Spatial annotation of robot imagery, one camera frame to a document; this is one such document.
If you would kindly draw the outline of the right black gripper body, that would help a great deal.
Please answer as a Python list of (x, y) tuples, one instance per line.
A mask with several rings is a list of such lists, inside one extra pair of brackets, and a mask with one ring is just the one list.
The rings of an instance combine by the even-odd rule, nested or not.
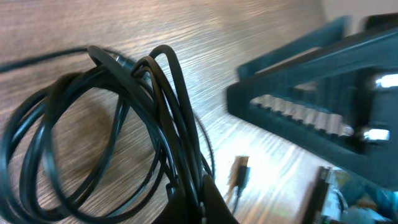
[(349, 17), (237, 69), (228, 112), (368, 182), (397, 189), (397, 14)]

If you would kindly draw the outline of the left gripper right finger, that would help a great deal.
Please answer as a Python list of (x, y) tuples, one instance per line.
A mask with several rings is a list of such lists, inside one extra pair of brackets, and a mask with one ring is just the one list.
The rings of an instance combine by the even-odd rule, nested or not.
[(207, 224), (239, 224), (225, 204), (210, 175), (203, 176), (203, 203)]

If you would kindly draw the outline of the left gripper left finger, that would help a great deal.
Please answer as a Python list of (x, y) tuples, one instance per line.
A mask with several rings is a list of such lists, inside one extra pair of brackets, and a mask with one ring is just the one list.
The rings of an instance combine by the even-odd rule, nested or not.
[(152, 224), (199, 224), (200, 216), (189, 204), (185, 192), (177, 188)]

